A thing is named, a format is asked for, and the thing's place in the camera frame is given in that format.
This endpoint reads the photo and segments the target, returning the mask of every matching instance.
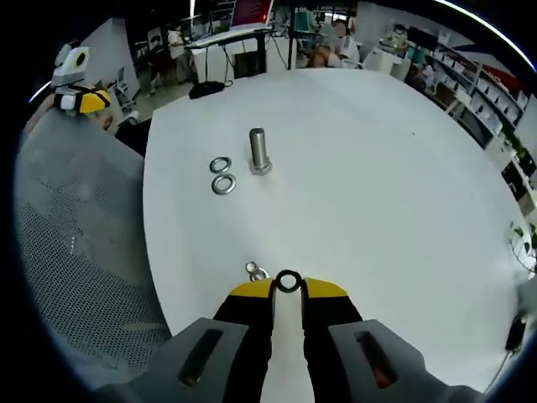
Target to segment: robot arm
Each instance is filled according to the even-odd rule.
[[[281,278],[293,275],[291,289]],[[213,319],[201,318],[154,355],[149,370],[126,384],[96,390],[101,401],[257,402],[271,356],[277,290],[302,293],[304,355],[315,402],[470,402],[482,396],[429,374],[421,353],[382,323],[364,321],[337,285],[301,279],[240,285]]]
[[[76,85],[84,79],[90,58],[90,48],[66,44],[55,60],[50,87],[55,90],[54,105],[73,113],[92,113],[110,106],[110,96],[104,90]]]

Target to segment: perforated metal sheet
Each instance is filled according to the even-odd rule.
[[[144,370],[170,337],[145,248],[142,174],[138,154],[87,118],[55,110],[18,157],[15,217],[28,282],[93,387]]]

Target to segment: monitor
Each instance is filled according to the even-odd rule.
[[[428,34],[416,27],[410,27],[407,32],[407,39],[409,42],[414,42],[416,45],[426,48],[428,50],[435,50],[438,46],[438,38],[434,35]]]

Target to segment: table surface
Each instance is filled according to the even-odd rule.
[[[248,168],[256,126],[274,164],[267,176]],[[226,196],[211,191],[217,156],[237,177]],[[342,286],[449,384],[483,390],[503,358],[524,275],[508,228],[524,218],[475,141],[393,77],[286,71],[160,108],[143,214],[172,334],[212,317],[254,260],[272,276],[292,269]],[[295,294],[276,299],[263,401],[313,401]]]

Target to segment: cable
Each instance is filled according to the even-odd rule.
[[[207,59],[209,59],[209,48],[205,48],[205,81],[208,81],[209,76],[207,75]]]
[[[509,355],[513,356],[514,354],[511,351],[507,351],[507,353],[505,354],[505,357],[503,357],[502,363],[500,364],[500,368],[498,368],[498,371],[494,375],[493,380],[490,381],[490,384],[488,384],[487,388],[485,389],[485,391],[483,393],[487,393],[488,390],[494,385],[494,382],[496,382],[496,379],[498,378],[498,376],[502,372],[502,369],[505,366],[505,363],[507,362],[507,358],[508,358]]]
[[[274,44],[276,45],[276,50],[278,51],[278,56],[279,58],[282,60],[282,63],[284,63],[284,67],[285,69],[287,70],[287,63],[285,63],[285,59],[284,57],[282,56],[282,54],[279,52],[279,47],[278,47],[278,42],[276,42],[276,39],[274,38],[274,36],[271,34],[270,37],[272,38],[272,41],[274,42]]]
[[[222,46],[222,50],[224,51],[224,54],[226,55],[226,61],[230,65],[232,65],[233,68],[233,75],[235,76],[235,65],[232,63],[232,61],[229,59],[229,55],[227,54],[226,46]],[[226,78],[224,79],[224,82],[227,82],[227,63],[226,63]]]
[[[227,70],[228,70],[228,66],[227,66],[227,52],[226,52],[226,46],[223,45],[223,46],[222,46],[222,49],[224,50],[224,54],[226,54],[226,74],[224,74],[224,83],[226,83],[226,81],[227,81]]]

